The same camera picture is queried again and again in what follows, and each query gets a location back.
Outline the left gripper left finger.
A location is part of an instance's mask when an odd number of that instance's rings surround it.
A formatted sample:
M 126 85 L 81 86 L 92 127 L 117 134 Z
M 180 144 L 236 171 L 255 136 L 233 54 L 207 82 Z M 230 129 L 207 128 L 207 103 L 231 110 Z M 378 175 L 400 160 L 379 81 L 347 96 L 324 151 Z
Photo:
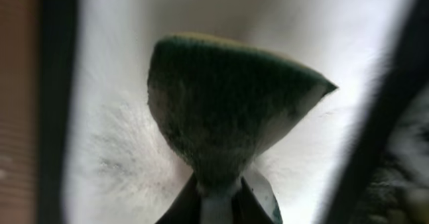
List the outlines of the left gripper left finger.
M 192 174 L 169 209 L 156 224 L 199 224 L 201 195 L 197 189 L 198 181 Z

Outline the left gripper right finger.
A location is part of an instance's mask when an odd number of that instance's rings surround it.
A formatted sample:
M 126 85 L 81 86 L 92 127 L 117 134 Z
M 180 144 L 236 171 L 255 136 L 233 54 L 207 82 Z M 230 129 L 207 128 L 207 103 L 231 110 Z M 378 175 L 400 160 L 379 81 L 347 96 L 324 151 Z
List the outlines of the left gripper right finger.
M 244 171 L 241 189 L 232 198 L 234 224 L 282 224 L 280 208 L 269 181 L 254 166 Z

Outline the green yellow sponge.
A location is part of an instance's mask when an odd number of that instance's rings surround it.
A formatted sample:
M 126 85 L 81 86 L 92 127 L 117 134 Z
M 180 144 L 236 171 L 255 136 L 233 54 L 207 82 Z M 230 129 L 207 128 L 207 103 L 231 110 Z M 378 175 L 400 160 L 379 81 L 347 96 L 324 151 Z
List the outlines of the green yellow sponge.
M 335 89 L 290 58 L 198 34 L 159 40 L 147 80 L 160 132 L 205 188 L 238 179 Z

